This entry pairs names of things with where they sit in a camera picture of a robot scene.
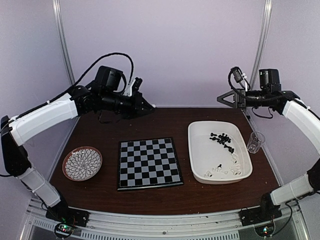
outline brown tabletop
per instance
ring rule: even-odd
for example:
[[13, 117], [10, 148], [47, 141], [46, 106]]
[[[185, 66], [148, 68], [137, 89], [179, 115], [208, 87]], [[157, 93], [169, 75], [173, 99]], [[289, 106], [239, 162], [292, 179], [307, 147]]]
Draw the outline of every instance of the brown tabletop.
[[[257, 206], [262, 194], [278, 187], [262, 150], [251, 154], [253, 172], [244, 180], [225, 185], [202, 184], [191, 171], [188, 151], [188, 125], [195, 121], [224, 121], [235, 124], [247, 143], [252, 129], [243, 113], [230, 108], [157, 108], [155, 113], [116, 122], [118, 116], [103, 114], [80, 118], [50, 182], [62, 192], [70, 206], [121, 214], [176, 215], [213, 213]], [[117, 191], [119, 141], [173, 137], [184, 185]], [[91, 179], [75, 182], [62, 171], [64, 157], [81, 146], [97, 148], [102, 167]]]

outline gray square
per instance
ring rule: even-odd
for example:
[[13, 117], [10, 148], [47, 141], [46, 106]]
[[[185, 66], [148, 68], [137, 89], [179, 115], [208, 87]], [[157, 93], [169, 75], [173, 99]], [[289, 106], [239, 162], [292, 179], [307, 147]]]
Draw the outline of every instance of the gray square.
[[140, 161], [135, 161], [134, 162], [135, 167], [141, 167], [141, 162]]
[[137, 172], [134, 174], [134, 179], [142, 179], [142, 173], [141, 172]]
[[168, 158], [174, 158], [174, 157], [175, 157], [175, 154], [173, 152], [168, 153]]
[[124, 151], [124, 152], [121, 152], [121, 158], [123, 157], [128, 157], [128, 152]]
[[180, 182], [180, 176], [179, 175], [173, 175], [172, 177], [172, 181], [173, 182]]
[[149, 172], [149, 177], [150, 178], [156, 178], [157, 177], [157, 173], [155, 171], [151, 171], [151, 172]]
[[162, 164], [169, 164], [169, 160], [168, 159], [161, 159]]
[[127, 174], [121, 174], [120, 175], [120, 181], [121, 180], [128, 180], [128, 175]]
[[171, 176], [171, 171], [170, 170], [164, 170], [163, 174], [164, 174], [164, 176]]
[[128, 156], [128, 162], [134, 162], [135, 158], [133, 156]]
[[155, 170], [156, 171], [162, 171], [163, 170], [162, 165], [155, 165]]
[[149, 185], [150, 184], [150, 179], [149, 178], [143, 178], [142, 179], [142, 185]]
[[154, 166], [154, 165], [156, 165], [155, 160], [149, 160], [148, 161], [148, 166]]
[[121, 169], [126, 169], [128, 167], [128, 163], [127, 162], [121, 162], [120, 164], [120, 168]]
[[134, 174], [135, 168], [134, 167], [128, 167], [128, 174]]
[[155, 154], [154, 155], [154, 159], [161, 159], [161, 155], [160, 154]]
[[158, 180], [158, 184], [164, 184], [166, 182], [165, 177], [164, 176], [160, 176], [157, 178]]
[[136, 181], [134, 179], [128, 180], [128, 187], [136, 185]]
[[142, 167], [141, 167], [141, 170], [142, 170], [143, 173], [147, 173], [147, 172], [149, 172], [149, 167], [147, 167], [147, 166], [142, 166]]
[[170, 163], [169, 165], [170, 165], [170, 169], [177, 169], [178, 168], [176, 163]]
[[160, 149], [160, 153], [161, 153], [161, 154], [166, 154], [166, 153], [167, 153], [167, 149], [161, 148], [161, 149]]

